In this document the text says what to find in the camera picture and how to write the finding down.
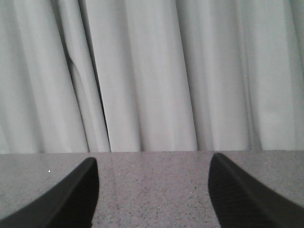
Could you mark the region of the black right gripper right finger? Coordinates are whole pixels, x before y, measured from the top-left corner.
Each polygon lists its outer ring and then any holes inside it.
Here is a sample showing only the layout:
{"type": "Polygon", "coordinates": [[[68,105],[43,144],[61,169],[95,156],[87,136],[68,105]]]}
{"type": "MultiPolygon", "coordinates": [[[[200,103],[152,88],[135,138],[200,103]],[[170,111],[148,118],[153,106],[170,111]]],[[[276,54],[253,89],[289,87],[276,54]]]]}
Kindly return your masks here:
{"type": "Polygon", "coordinates": [[[222,228],[302,228],[304,208],[276,193],[222,153],[212,156],[208,191],[222,228]]]}

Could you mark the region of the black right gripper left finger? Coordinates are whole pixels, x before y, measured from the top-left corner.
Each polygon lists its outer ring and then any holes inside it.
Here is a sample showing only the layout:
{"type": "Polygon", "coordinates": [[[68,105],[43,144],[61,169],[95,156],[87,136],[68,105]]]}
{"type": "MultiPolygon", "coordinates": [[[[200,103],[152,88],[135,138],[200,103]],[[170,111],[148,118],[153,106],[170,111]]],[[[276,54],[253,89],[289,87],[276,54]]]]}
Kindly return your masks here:
{"type": "Polygon", "coordinates": [[[1,219],[2,228],[90,228],[99,194],[97,161],[86,158],[32,203],[1,219]]]}

